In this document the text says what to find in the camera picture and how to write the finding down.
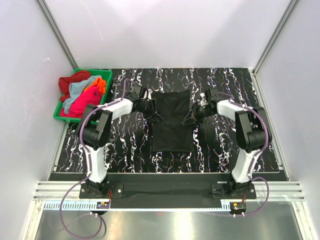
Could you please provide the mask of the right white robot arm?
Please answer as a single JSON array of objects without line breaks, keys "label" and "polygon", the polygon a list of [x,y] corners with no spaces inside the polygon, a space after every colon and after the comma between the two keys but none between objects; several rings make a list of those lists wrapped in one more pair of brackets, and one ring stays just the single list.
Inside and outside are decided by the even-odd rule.
[{"label": "right white robot arm", "polygon": [[212,194],[229,195],[236,199],[250,191],[254,180],[254,166],[272,140],[266,112],[262,107],[248,107],[236,103],[233,99],[199,100],[192,106],[181,124],[183,126],[199,124],[202,119],[213,115],[220,115],[235,122],[239,151],[227,183],[218,189],[213,189]]}]

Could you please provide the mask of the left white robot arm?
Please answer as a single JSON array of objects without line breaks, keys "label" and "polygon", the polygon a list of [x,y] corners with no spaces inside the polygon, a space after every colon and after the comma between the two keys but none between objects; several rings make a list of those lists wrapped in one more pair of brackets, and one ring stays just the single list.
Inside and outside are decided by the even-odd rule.
[{"label": "left white robot arm", "polygon": [[155,99],[131,100],[126,97],[103,105],[88,104],[78,124],[78,139],[84,148],[87,161],[86,177],[80,181],[80,197],[106,198],[111,195],[105,169],[104,148],[107,144],[112,122],[132,112],[143,113],[146,118],[160,119]]}]

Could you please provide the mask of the black t shirt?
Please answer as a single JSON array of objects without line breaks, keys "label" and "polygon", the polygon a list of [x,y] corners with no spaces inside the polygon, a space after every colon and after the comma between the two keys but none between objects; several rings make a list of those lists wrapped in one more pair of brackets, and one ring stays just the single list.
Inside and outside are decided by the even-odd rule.
[{"label": "black t shirt", "polygon": [[194,151],[194,127],[182,121],[190,111],[190,91],[151,94],[160,119],[152,120],[152,151],[188,153]]}]

